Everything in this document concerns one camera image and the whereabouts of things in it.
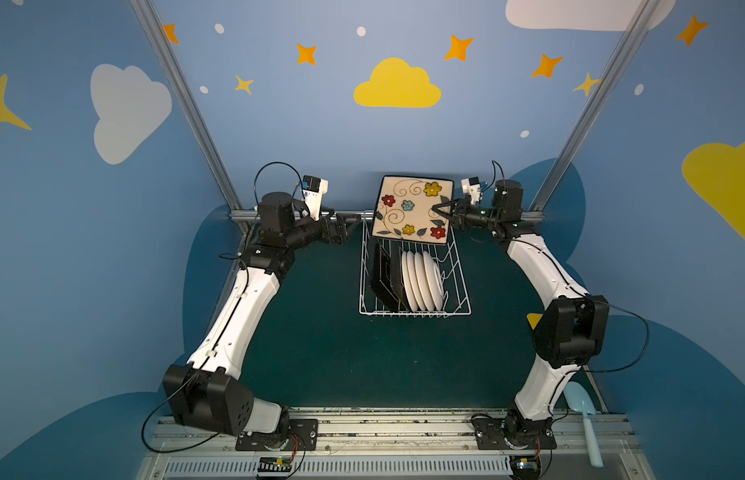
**light blue spatula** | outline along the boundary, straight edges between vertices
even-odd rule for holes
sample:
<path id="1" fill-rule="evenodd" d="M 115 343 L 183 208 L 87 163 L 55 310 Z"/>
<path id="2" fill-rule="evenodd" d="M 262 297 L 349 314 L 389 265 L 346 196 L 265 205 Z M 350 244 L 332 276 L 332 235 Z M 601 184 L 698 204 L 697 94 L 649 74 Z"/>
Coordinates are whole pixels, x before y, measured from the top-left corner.
<path id="1" fill-rule="evenodd" d="M 602 454 L 599 453 L 599 446 L 597 445 L 597 436 L 594 434 L 594 427 L 591 425 L 591 419 L 589 418 L 589 415 L 596 415 L 597 413 L 589 393 L 580 383 L 568 382 L 565 386 L 565 399 L 571 410 L 583 414 L 583 429 L 586 431 L 586 448 L 589 450 L 591 466 L 604 467 Z"/>

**spatula head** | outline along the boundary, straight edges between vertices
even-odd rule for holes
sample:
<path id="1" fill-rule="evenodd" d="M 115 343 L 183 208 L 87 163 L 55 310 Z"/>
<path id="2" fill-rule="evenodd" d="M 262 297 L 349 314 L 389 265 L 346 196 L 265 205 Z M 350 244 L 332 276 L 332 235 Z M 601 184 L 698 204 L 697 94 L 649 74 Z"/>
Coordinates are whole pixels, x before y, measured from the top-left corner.
<path id="1" fill-rule="evenodd" d="M 597 409 L 594 408 L 594 403 L 589 397 L 589 392 L 586 392 L 586 389 L 578 382 L 568 382 L 565 385 L 565 399 L 571 410 L 588 415 L 597 413 Z"/>

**white wire dish rack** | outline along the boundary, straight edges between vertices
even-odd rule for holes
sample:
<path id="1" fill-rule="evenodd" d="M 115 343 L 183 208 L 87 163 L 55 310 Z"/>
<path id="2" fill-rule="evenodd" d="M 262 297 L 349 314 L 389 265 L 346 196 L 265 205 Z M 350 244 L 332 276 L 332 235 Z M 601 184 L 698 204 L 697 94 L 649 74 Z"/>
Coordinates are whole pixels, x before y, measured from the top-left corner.
<path id="1" fill-rule="evenodd" d="M 471 302 L 469 292 L 466 291 L 463 269 L 458 256 L 458 246 L 455 244 L 453 228 L 447 232 L 447 243 L 444 245 L 421 244 L 402 240 L 375 238 L 370 235 L 372 225 L 362 222 L 362 272 L 359 274 L 359 313 L 378 316 L 425 316 L 446 318 L 453 315 L 470 315 Z M 394 313 L 383 305 L 369 286 L 370 269 L 373 265 L 371 243 L 379 242 L 381 247 L 390 255 L 399 255 L 401 251 L 427 252 L 439 267 L 445 289 L 443 309 L 435 312 L 399 312 Z"/>

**green table surface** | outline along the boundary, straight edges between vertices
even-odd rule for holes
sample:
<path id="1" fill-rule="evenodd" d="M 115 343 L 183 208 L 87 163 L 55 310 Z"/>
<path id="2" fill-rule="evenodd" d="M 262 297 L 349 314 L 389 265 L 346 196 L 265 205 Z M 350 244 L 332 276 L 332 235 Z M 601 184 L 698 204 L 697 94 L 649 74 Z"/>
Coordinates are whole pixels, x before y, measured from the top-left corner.
<path id="1" fill-rule="evenodd" d="M 509 407 L 535 358 L 526 316 L 543 312 L 521 269 L 496 243 L 455 231 L 471 315 L 364 316 L 361 235 L 296 252 L 252 337 L 240 381 L 256 397 L 289 406 Z M 585 375 L 575 380 L 598 407 Z"/>

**red flower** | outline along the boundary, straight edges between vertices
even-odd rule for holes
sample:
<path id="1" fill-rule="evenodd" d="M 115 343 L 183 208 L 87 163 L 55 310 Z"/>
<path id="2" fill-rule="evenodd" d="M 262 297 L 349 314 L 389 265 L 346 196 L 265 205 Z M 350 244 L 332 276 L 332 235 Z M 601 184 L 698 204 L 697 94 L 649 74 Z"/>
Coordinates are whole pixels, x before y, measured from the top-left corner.
<path id="1" fill-rule="evenodd" d="M 435 239 L 440 239 L 446 235 L 444 226 L 432 226 L 431 227 L 431 236 L 433 236 Z"/>

